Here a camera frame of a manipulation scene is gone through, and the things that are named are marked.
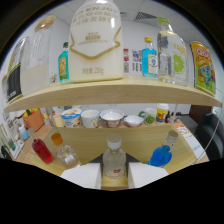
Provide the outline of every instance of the ceiling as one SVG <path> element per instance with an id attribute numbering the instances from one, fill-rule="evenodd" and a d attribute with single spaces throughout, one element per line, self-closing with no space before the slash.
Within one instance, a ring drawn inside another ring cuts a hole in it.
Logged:
<path id="1" fill-rule="evenodd" d="M 68 1 L 67 3 L 61 4 L 60 6 L 48 11 L 47 14 L 54 14 L 58 19 L 64 21 L 70 26 L 76 10 L 81 7 L 85 1 L 86 0 Z M 170 21 L 173 31 L 185 42 L 190 44 L 192 41 L 199 41 L 206 47 L 212 48 L 208 40 L 190 21 L 165 5 L 152 0 L 114 0 L 114 3 L 118 6 L 120 12 L 126 12 L 126 16 L 121 17 L 123 21 L 136 21 L 136 17 L 139 12 L 155 17 L 163 16 Z M 148 23 L 159 27 L 156 19 L 144 19 L 136 22 Z"/>

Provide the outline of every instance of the bottle cap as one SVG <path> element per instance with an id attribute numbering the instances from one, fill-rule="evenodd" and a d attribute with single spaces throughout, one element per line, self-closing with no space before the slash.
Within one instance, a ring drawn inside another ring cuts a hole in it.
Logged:
<path id="1" fill-rule="evenodd" d="M 55 145 L 61 145 L 62 142 L 63 142 L 63 139 L 62 139 L 60 133 L 53 134 L 53 135 L 51 136 L 51 140 L 53 141 L 53 143 L 54 143 Z"/>
<path id="2" fill-rule="evenodd" d="M 159 24 L 163 24 L 165 26 L 168 26 L 170 24 L 170 21 L 164 17 L 157 17 L 157 20 Z"/>
<path id="3" fill-rule="evenodd" d="M 166 137 L 166 140 L 171 143 L 174 143 L 174 142 L 176 142 L 177 138 L 178 138 L 178 133 L 176 131 L 169 131 L 169 133 Z"/>
<path id="4" fill-rule="evenodd" d="M 27 130 L 27 134 L 28 134 L 29 136 L 32 136 L 32 135 L 34 134 L 34 130 L 33 130 L 33 128 L 29 128 L 29 129 Z"/>
<path id="5" fill-rule="evenodd" d="M 110 134 L 107 137 L 107 145 L 110 149 L 119 149 L 121 146 L 121 136 L 118 134 Z"/>
<path id="6" fill-rule="evenodd" d="M 56 19 L 56 16 L 54 16 L 54 15 L 45 17 L 35 27 L 35 32 L 37 32 L 39 30 L 46 30 L 46 29 L 48 29 L 54 23 L 55 19 Z"/>
<path id="7" fill-rule="evenodd" d="M 65 42 L 65 43 L 63 44 L 63 47 L 64 47 L 64 48 L 68 48 L 68 42 Z"/>
<path id="8" fill-rule="evenodd" d="M 152 42 L 152 38 L 151 37 L 145 37 L 145 42 Z"/>

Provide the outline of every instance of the blue bottle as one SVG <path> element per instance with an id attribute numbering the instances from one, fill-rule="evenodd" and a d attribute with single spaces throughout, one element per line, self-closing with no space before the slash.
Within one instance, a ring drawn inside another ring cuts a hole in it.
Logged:
<path id="1" fill-rule="evenodd" d="M 19 132 L 20 132 L 20 135 L 22 137 L 22 139 L 25 141 L 29 138 L 29 135 L 26 131 L 26 128 L 24 127 L 24 125 L 20 125 L 19 127 Z"/>
<path id="2" fill-rule="evenodd" d="M 155 149 L 148 165 L 164 167 L 172 159 L 172 149 L 174 143 L 176 142 L 178 133 L 176 131 L 169 131 L 166 140 L 163 142 L 162 146 Z"/>
<path id="3" fill-rule="evenodd" d="M 145 37 L 145 49 L 142 50 L 142 75 L 158 78 L 157 51 L 153 47 L 151 37 Z"/>
<path id="4" fill-rule="evenodd" d="M 63 52 L 58 57 L 58 74 L 60 82 L 69 80 L 68 70 L 68 42 L 63 44 Z"/>

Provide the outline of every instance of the white bottle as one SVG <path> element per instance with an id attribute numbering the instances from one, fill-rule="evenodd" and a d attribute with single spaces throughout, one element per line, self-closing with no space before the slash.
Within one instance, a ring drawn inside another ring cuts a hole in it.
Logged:
<path id="1" fill-rule="evenodd" d="M 107 149 L 103 154 L 103 165 L 105 173 L 109 178 L 119 178 L 124 174 L 126 154 L 121 146 L 121 136 L 111 134 L 107 138 Z"/>
<path id="2" fill-rule="evenodd" d="M 120 79 L 124 75 L 120 11 L 113 0 L 87 0 L 71 23 L 70 81 Z"/>
<path id="3" fill-rule="evenodd" d="M 42 115 L 45 125 L 50 125 L 50 121 L 49 121 L 49 117 L 48 117 L 46 108 L 40 108 L 40 112 L 41 112 L 41 115 Z"/>

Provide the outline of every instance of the shelf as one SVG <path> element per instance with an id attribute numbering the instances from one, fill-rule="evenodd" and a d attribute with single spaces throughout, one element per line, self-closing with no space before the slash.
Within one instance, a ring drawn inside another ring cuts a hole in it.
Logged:
<path id="1" fill-rule="evenodd" d="M 107 136 L 116 132 L 122 137 L 122 150 L 143 164 L 147 164 L 155 148 L 162 144 L 170 130 L 176 130 L 176 128 L 171 124 L 141 128 L 53 128 L 44 142 L 55 159 L 51 164 L 46 165 L 35 154 L 32 163 L 43 170 L 60 176 L 64 168 L 55 157 L 56 147 L 51 140 L 54 133 L 59 132 L 62 135 L 65 144 L 75 149 L 80 161 L 85 165 L 106 151 L 108 148 Z M 172 152 L 172 160 L 166 166 L 166 171 L 169 174 L 188 167 L 196 161 L 195 154 L 181 135 L 179 135 Z"/>
<path id="2" fill-rule="evenodd" d="M 163 83 L 141 76 L 124 76 L 120 80 L 54 84 L 21 97 L 4 111 L 28 108 L 88 104 L 171 103 L 222 107 L 213 96 L 194 87 Z"/>

